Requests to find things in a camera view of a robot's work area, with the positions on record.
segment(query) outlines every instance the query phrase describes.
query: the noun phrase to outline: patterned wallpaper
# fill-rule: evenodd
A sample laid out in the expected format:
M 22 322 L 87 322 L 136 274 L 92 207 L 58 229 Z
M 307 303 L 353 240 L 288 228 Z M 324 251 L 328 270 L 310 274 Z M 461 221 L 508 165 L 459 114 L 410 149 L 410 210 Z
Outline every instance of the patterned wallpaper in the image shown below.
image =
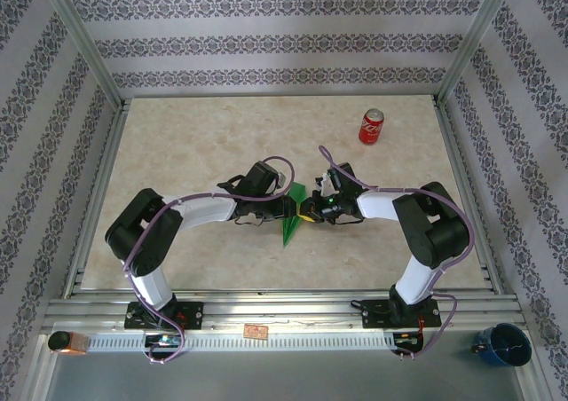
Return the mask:
M 73 0 L 125 98 L 435 93 L 483 0 Z
M 114 112 L 49 0 L 0 6 L 0 400 L 59 297 Z
M 446 109 L 554 399 L 568 399 L 566 4 L 505 0 Z

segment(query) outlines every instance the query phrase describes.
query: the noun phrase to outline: red soda can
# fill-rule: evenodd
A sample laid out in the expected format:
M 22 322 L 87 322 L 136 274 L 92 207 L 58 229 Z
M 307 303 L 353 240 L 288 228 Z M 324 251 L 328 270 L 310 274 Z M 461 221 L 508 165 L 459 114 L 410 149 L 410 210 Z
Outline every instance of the red soda can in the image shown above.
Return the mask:
M 371 145 L 376 142 L 383 128 L 384 114 L 376 108 L 371 108 L 363 116 L 359 139 L 363 144 Z

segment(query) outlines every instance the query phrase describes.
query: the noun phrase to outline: beige marble tabletop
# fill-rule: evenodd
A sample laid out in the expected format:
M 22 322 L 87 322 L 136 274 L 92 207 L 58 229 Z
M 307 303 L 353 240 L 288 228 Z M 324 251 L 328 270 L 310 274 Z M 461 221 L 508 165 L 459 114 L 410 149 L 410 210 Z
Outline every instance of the beige marble tabletop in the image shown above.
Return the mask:
M 371 107 L 384 112 L 385 124 L 375 145 L 363 145 L 359 125 Z M 208 191 L 278 154 L 294 163 L 296 181 L 310 193 L 314 178 L 328 168 L 319 144 L 369 184 L 418 187 L 437 180 L 459 199 L 428 96 L 134 99 L 83 288 L 128 287 L 104 234 L 142 188 L 162 195 Z M 274 166 L 287 172 L 285 165 Z M 174 288 L 367 289 L 390 287 L 409 257 L 394 221 L 302 222 L 286 248 L 281 222 L 260 227 L 223 222 L 180 232 L 163 268 Z M 475 253 L 438 286 L 485 287 Z

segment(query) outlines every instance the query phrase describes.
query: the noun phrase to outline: blue mug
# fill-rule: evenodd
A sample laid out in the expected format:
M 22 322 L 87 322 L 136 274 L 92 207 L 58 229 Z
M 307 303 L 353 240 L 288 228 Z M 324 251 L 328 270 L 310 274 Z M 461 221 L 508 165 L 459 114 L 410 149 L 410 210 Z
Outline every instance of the blue mug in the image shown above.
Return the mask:
M 533 350 L 523 330 L 512 324 L 498 324 L 476 335 L 471 352 L 494 366 L 524 366 Z

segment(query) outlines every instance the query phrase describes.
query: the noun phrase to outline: small brown tag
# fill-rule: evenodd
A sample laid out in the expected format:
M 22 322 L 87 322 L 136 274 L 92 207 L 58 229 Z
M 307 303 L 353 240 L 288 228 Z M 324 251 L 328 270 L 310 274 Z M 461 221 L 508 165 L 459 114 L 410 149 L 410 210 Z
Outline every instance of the small brown tag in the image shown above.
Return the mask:
M 268 327 L 257 326 L 256 324 L 245 324 L 245 332 L 243 336 L 246 339 L 260 339 L 265 341 L 268 339 Z

